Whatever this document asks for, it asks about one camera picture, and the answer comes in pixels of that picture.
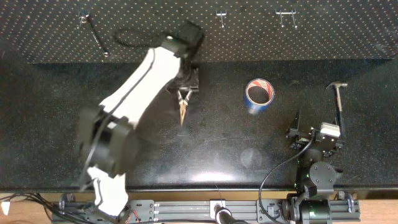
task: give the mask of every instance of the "blue tape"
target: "blue tape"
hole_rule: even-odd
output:
[[[250,96],[249,96],[249,89],[254,87],[254,86],[259,86],[268,93],[269,100],[265,103],[256,103],[253,101]],[[251,80],[248,85],[246,86],[245,93],[244,93],[244,102],[246,106],[249,108],[249,113],[251,114],[258,114],[258,112],[263,111],[269,107],[269,105],[272,103],[272,101],[275,98],[275,91],[274,87],[272,87],[271,83],[269,83],[267,80],[262,79],[262,78],[256,78]]]

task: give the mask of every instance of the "robotic arm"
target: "robotic arm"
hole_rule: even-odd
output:
[[[189,90],[198,83],[191,61],[202,40],[201,29],[190,22],[177,35],[162,34],[116,92],[97,109],[81,111],[80,187],[85,190],[93,184],[96,209],[109,221],[123,218],[128,200],[125,173],[138,152],[135,128],[142,114],[166,84]]]

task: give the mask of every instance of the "black table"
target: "black table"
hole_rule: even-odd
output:
[[[333,81],[341,90],[346,148],[328,161],[345,174],[339,189],[398,187],[398,62],[312,60],[201,63],[200,93],[179,124],[176,96],[162,91],[142,117],[141,152],[131,161],[128,190],[257,189],[264,175],[295,151],[285,130],[301,109],[300,130],[331,123]],[[13,54],[0,62],[0,191],[78,189],[79,109],[115,91],[137,64],[28,65]],[[270,108],[248,114],[243,91],[253,78],[275,88]],[[292,189],[292,162],[265,189]]]

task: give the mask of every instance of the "tabletop surface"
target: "tabletop surface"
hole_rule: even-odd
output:
[[[114,92],[137,64],[29,65],[0,61],[0,190],[77,190],[79,110]],[[160,92],[138,125],[140,153],[127,173],[128,190],[257,189],[264,176],[296,152],[285,130],[301,110],[300,130],[331,123],[341,90],[346,148],[328,159],[344,170],[335,187],[398,187],[398,62],[312,60],[201,63],[200,92],[179,124],[177,97]],[[265,78],[270,107],[250,115],[244,88]],[[292,189],[296,163],[276,170],[265,189]]]

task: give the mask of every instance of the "wooden surface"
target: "wooden surface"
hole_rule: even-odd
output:
[[[361,208],[361,224],[398,223],[396,217],[398,200],[360,200],[359,206]],[[11,202],[8,216],[0,212],[0,223],[41,224],[50,222],[45,215],[43,206],[34,202]]]

